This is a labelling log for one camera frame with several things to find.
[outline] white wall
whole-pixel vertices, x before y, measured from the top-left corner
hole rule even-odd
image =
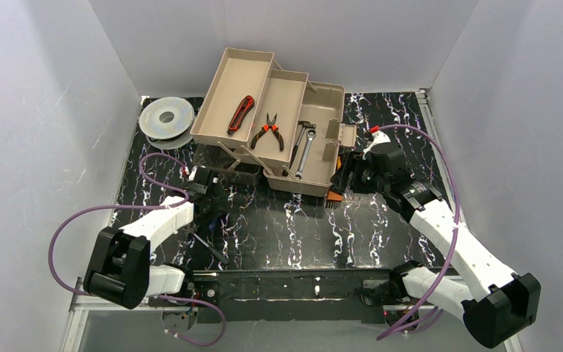
[[[563,1],[481,0],[430,102],[472,230],[542,285],[525,351],[563,351]]]
[[[227,46],[348,92],[430,87],[477,0],[90,2],[140,95],[202,96]]]
[[[114,200],[139,100],[86,0],[0,1],[0,351],[61,347],[72,295],[48,242],[75,210]],[[106,219],[58,241],[70,284]]]

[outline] open toolbox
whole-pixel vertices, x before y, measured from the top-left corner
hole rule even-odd
[[[238,89],[243,82],[243,76],[237,78],[239,71],[257,81],[257,84],[252,82],[251,90]],[[339,148],[355,145],[356,127],[342,124],[344,87],[310,82],[307,78],[307,73],[282,70],[273,59],[273,53],[228,48],[191,134],[196,142],[221,148],[220,153],[225,152],[231,158],[225,162],[229,165],[224,165],[226,173],[237,172],[239,165],[258,165],[263,168],[272,189],[323,197],[336,171]],[[254,93],[259,87],[262,91]],[[256,105],[245,116],[239,131],[229,136],[229,121],[245,95],[251,95]],[[267,124],[267,114],[271,120],[277,114],[275,125],[284,140],[283,150],[270,131],[251,148],[252,139]],[[292,149],[302,129],[299,121],[316,125],[316,135],[306,154],[302,175],[297,177],[295,174],[308,140],[305,133],[291,161]]]

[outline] tabletop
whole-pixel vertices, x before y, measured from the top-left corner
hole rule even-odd
[[[153,99],[146,99],[143,107]],[[203,98],[187,98],[198,111]],[[412,92],[353,93],[345,96],[344,123],[357,127],[357,148],[366,144],[364,132],[372,126],[402,123],[426,130],[418,100]],[[408,165],[417,177],[428,180],[445,194],[444,182],[430,143],[417,133],[398,128],[388,135],[402,146]],[[164,151],[193,166],[197,144]],[[160,204],[169,192],[151,185],[138,170],[139,159],[158,152],[139,127],[126,161],[117,202],[130,205]],[[184,186],[179,167],[166,159],[149,159],[145,167],[156,180]],[[221,180],[212,190],[215,210],[221,217],[216,229],[202,227],[205,238],[229,258],[222,265],[182,228],[164,241],[152,255],[153,263],[174,263],[194,270],[267,270],[321,268],[393,268],[406,260],[441,266],[444,258],[417,230],[390,210],[377,194],[345,195],[336,210],[324,207],[322,198],[274,191],[265,180],[244,186]],[[145,215],[145,211],[116,210],[112,225],[121,227]]]

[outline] metal wrench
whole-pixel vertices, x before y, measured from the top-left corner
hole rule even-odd
[[[307,141],[305,142],[305,148],[303,149],[303,155],[301,155],[301,162],[299,163],[299,168],[295,173],[295,177],[301,180],[303,178],[303,169],[305,168],[305,163],[307,161],[307,155],[309,154],[309,148],[312,147],[312,141],[316,137],[316,130],[310,128],[307,130]]]

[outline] spool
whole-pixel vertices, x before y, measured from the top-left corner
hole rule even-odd
[[[139,128],[158,149],[177,149],[189,143],[195,120],[193,106],[186,100],[167,97],[154,100],[139,117]]]

